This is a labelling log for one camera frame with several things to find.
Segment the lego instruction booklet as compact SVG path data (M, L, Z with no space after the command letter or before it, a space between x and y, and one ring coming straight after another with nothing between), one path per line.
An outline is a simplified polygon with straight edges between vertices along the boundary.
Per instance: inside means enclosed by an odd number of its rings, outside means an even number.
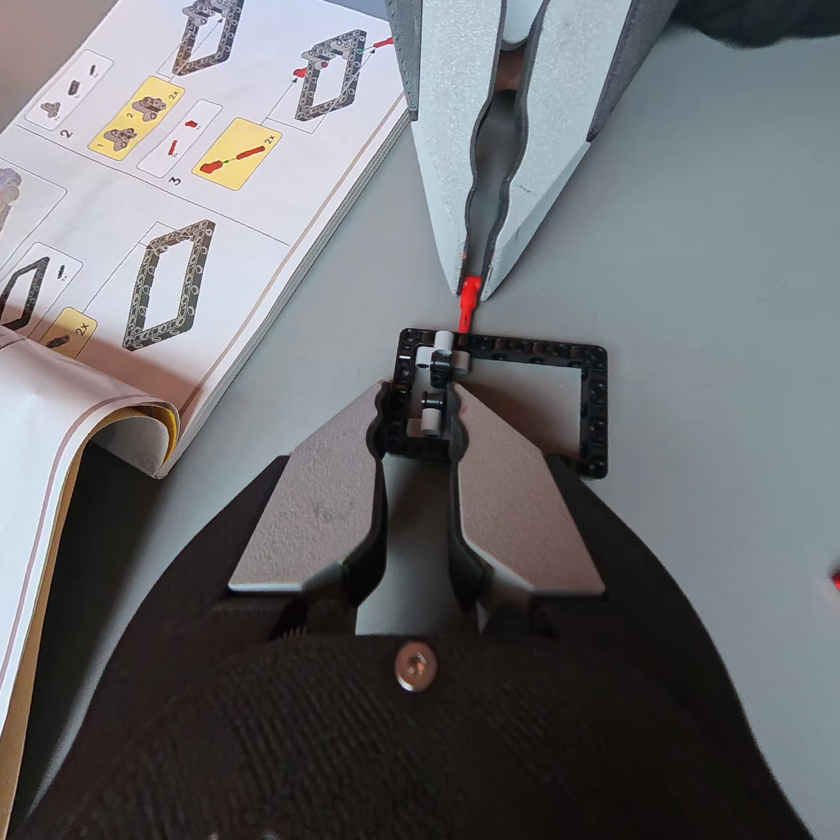
M117 2L2 131L2 838L90 441L166 476L408 122L383 2Z

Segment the person's right forearm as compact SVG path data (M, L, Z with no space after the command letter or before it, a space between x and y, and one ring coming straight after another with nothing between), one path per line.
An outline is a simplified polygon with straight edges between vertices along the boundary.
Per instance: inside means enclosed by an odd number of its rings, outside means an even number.
M838 35L838 1L678 1L671 15L717 41L742 48Z

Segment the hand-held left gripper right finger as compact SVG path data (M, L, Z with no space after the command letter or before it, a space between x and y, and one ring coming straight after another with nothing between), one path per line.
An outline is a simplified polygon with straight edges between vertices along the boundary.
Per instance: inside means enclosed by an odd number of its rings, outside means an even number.
M448 567L459 606L603 595L542 451L459 384L448 387L448 429Z

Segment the black rectangular lego frame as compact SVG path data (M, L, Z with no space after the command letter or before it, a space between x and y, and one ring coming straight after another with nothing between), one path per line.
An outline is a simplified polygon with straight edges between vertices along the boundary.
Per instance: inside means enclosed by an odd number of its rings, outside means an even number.
M448 463L446 417L440 438L421 431L424 392L455 382L477 396L551 459L576 475L603 479L608 471L607 351L602 346L484 334L460 334L471 356L467 374L421 372L414 363L425 329L404 329L383 410L386 452Z

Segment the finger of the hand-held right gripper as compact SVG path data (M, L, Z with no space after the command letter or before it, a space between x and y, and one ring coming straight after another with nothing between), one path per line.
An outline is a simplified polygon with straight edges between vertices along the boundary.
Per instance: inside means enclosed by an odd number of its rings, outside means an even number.
M534 18L513 102L514 155L488 234L480 299L522 251L589 147L629 1L547 1Z
M424 1L418 162L441 267L459 291L475 186L477 127L490 104L504 1Z

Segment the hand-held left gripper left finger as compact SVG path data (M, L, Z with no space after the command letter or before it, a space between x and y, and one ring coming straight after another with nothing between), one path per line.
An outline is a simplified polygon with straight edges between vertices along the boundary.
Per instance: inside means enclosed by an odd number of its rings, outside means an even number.
M385 571L387 502L378 381L289 456L228 582L233 592L337 594L359 606Z

